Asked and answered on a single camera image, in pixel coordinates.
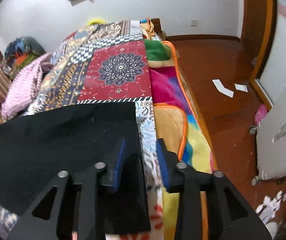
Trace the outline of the white wall socket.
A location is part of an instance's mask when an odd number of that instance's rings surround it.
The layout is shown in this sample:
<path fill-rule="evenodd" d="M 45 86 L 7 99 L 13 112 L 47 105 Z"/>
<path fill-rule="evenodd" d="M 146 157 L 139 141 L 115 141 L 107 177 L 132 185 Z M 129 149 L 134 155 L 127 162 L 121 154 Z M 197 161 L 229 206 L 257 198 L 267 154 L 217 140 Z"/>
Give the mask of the white wall socket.
<path fill-rule="evenodd" d="M 197 26 L 197 21 L 196 20 L 192 20 L 191 21 L 191 26 L 192 27 L 196 27 Z"/>

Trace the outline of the colourful fleece blanket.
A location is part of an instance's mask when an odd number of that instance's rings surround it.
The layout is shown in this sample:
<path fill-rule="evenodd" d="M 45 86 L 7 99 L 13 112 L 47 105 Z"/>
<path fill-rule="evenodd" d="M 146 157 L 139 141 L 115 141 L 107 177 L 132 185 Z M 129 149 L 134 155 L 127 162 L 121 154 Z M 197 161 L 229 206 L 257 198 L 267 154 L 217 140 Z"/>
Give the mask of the colourful fleece blanket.
<path fill-rule="evenodd" d="M 211 173 L 211 148 L 199 127 L 191 93 L 171 42 L 145 40 L 157 138 L 195 170 Z"/>

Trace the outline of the brown wooden door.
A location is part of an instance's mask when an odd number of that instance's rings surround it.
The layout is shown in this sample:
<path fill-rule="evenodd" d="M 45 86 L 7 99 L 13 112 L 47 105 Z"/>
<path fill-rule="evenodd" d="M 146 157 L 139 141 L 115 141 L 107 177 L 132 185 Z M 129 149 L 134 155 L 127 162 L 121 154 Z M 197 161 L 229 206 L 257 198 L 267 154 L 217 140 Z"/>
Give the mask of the brown wooden door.
<path fill-rule="evenodd" d="M 255 59 L 250 81 L 260 77 L 270 54 L 276 28 L 277 0 L 244 0 L 241 43 Z"/>

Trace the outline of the yellow curved headboard pad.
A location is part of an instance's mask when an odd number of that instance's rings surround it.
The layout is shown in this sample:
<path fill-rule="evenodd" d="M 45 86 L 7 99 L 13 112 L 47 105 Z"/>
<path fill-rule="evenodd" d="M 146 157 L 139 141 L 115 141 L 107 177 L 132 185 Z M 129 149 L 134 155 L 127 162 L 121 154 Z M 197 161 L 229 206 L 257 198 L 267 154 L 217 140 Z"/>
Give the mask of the yellow curved headboard pad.
<path fill-rule="evenodd" d="M 96 24 L 106 24 L 107 21 L 101 18 L 93 18 L 86 23 L 86 26 L 96 25 Z"/>

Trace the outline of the black pants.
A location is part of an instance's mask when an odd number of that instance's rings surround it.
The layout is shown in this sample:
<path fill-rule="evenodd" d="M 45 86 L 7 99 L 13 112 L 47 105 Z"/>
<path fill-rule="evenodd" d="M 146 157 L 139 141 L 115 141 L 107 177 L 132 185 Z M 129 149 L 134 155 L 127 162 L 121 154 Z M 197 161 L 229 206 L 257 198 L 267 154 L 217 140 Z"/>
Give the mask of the black pants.
<path fill-rule="evenodd" d="M 118 191 L 104 155 L 124 138 Z M 61 107 L 0 125 L 0 205 L 19 216 L 9 239 L 105 239 L 151 228 L 132 102 Z"/>

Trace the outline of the pile of clothes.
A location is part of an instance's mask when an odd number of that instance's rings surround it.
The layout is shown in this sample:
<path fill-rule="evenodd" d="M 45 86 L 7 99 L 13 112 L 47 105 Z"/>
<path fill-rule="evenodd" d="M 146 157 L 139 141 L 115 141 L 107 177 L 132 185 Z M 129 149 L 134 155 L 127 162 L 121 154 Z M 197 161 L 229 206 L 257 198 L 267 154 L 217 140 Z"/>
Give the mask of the pile of clothes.
<path fill-rule="evenodd" d="M 34 53 L 43 55 L 46 53 L 44 48 L 36 41 L 35 38 L 22 36 L 10 42 L 4 51 L 3 67 L 4 74 L 9 76 L 9 72 L 16 59 L 24 54 Z"/>

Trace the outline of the pink striped garment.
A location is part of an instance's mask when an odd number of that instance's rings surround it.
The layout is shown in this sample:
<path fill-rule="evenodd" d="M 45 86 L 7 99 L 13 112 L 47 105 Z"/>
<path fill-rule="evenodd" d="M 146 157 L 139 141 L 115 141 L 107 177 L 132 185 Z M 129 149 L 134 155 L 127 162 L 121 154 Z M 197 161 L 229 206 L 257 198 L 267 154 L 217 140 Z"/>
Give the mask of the pink striped garment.
<path fill-rule="evenodd" d="M 47 73 L 53 67 L 51 57 L 51 53 L 45 53 L 16 74 L 1 105 L 3 120 L 10 120 L 33 102 L 42 82 L 43 71 Z"/>

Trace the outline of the wooden bed frame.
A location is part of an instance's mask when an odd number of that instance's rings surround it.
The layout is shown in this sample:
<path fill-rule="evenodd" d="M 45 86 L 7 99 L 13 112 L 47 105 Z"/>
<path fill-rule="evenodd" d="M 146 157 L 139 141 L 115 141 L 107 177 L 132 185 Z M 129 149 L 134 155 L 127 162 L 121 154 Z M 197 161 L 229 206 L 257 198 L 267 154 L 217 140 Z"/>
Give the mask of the wooden bed frame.
<path fill-rule="evenodd" d="M 154 25 L 154 32 L 158 35 L 158 37 L 162 40 L 162 41 L 166 41 L 166 33 L 163 31 L 162 27 L 161 27 L 161 21 L 160 18 L 152 18 L 151 22 Z"/>

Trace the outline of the small white paper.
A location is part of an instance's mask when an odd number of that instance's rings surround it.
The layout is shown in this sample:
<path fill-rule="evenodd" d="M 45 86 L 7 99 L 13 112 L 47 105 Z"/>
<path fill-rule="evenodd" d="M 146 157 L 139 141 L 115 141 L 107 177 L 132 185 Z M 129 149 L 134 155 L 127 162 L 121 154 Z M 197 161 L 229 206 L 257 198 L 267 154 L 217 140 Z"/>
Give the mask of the small white paper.
<path fill-rule="evenodd" d="M 241 84 L 235 83 L 234 86 L 235 86 L 235 89 L 238 90 L 238 91 L 245 92 L 245 93 L 248 92 L 248 89 L 247 89 L 246 85 L 241 85 Z"/>

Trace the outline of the pink croc shoe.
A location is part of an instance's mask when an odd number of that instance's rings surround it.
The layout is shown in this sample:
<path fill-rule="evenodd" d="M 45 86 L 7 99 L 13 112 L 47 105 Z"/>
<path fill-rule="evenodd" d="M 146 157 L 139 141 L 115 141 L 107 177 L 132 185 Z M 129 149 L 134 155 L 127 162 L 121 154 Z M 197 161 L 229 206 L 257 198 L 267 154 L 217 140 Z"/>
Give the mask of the pink croc shoe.
<path fill-rule="evenodd" d="M 267 113 L 268 113 L 268 110 L 266 106 L 262 103 L 254 115 L 255 126 L 257 126 L 263 120 L 263 118 L 267 115 Z"/>

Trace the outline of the white rolling cabinet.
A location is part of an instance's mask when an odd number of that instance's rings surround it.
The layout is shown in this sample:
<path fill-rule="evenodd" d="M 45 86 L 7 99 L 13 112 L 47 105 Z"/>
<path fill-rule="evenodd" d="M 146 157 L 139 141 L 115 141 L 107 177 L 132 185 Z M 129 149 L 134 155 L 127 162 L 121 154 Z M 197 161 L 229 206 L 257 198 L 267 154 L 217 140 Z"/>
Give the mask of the white rolling cabinet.
<path fill-rule="evenodd" d="M 286 87 L 272 109 L 249 133 L 256 133 L 257 171 L 251 184 L 286 176 Z"/>

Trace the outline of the patchwork patterned bedspread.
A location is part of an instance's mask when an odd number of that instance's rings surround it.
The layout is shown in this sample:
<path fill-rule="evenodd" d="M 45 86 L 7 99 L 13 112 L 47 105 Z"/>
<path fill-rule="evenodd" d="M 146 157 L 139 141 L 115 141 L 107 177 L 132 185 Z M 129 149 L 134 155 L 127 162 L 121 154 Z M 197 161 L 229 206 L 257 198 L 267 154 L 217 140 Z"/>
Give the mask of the patchwork patterned bedspread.
<path fill-rule="evenodd" d="M 107 234 L 105 239 L 162 239 L 163 202 L 156 156 L 157 136 L 145 41 L 138 22 L 88 27 L 85 37 L 75 46 L 65 48 L 22 116 L 74 105 L 121 102 L 135 104 L 151 228 L 126 235 Z M 18 215 L 1 205 L 0 218 L 7 219 L 9 234 L 19 220 Z"/>

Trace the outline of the green storage box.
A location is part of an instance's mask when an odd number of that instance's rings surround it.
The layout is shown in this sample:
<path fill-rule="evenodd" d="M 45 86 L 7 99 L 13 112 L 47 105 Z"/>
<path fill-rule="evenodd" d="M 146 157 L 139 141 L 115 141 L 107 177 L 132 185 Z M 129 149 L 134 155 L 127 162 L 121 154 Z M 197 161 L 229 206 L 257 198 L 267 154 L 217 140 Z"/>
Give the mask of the green storage box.
<path fill-rule="evenodd" d="M 38 57 L 39 57 L 39 55 L 36 55 L 34 53 L 24 54 L 24 55 L 18 57 L 11 67 L 11 70 L 9 72 L 9 79 L 11 81 L 14 80 L 14 77 L 16 76 L 16 74 L 18 74 L 18 72 L 22 68 L 24 68 L 25 66 L 30 64 L 32 61 L 34 61 Z"/>

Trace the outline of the large white paper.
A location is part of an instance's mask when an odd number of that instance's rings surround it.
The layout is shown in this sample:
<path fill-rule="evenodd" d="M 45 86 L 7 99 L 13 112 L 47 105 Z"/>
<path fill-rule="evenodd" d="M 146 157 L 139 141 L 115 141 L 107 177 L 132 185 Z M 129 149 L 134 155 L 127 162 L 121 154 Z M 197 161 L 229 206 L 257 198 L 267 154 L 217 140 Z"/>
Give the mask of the large white paper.
<path fill-rule="evenodd" d="M 220 79 L 213 79 L 212 83 L 214 84 L 214 86 L 216 87 L 216 89 L 223 95 L 229 97 L 229 98 L 233 98 L 234 92 L 230 89 L 227 89 L 222 82 L 220 81 Z"/>

